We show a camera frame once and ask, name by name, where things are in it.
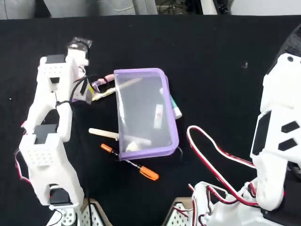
black cloth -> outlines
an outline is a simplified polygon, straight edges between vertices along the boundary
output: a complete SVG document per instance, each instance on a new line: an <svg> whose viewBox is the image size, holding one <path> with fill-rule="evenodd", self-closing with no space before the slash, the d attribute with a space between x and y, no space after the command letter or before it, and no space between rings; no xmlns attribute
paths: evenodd
<svg viewBox="0 0 301 226"><path fill-rule="evenodd" d="M93 40L89 73L100 77L114 69L161 68L183 113L176 121L182 160L167 157L135 161L160 175L153 182L125 162L99 148L110 139L87 134L87 128L118 131L115 95L91 106L75 105L83 152L74 132L65 144L79 175L90 182L113 225L160 225L174 198L191 196L188 183L220 185L186 140L189 125L205 129L225 151L249 159L262 79L282 43L301 16L109 16L0 21L1 64L1 211L2 225L46 225L52 212L41 206L32 187L18 179L13 153L19 145L34 99L37 67L42 56L66 53L74 36ZM201 134L192 133L199 149L236 189L253 179L255 170L220 156ZM88 167L83 167L83 154Z"/></svg>

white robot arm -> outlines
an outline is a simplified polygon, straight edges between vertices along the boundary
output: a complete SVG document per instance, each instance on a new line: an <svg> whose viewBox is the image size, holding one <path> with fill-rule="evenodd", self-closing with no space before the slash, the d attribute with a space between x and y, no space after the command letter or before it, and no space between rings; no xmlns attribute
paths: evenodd
<svg viewBox="0 0 301 226"><path fill-rule="evenodd" d="M200 182L193 189L192 226L297 226L301 224L298 208L301 181L301 57L280 55L264 77L261 114L255 129L250 162L222 151L212 138L197 126L187 130L190 146L203 163L225 185L217 188ZM246 182L236 192L225 178L198 150L190 136L196 129L207 136L225 157L257 170L257 178ZM218 202L211 201L211 194Z"/></svg>
<svg viewBox="0 0 301 226"><path fill-rule="evenodd" d="M75 169L69 163L63 143L71 134L72 110L69 103L75 81L85 76L84 66L92 41L74 38L68 54L42 57L37 89L24 123L19 150L28 166L29 180L42 205L50 209L78 211L84 192ZM89 85L82 82L73 97L91 103ZM59 123L41 125L48 112L56 109Z"/></svg>

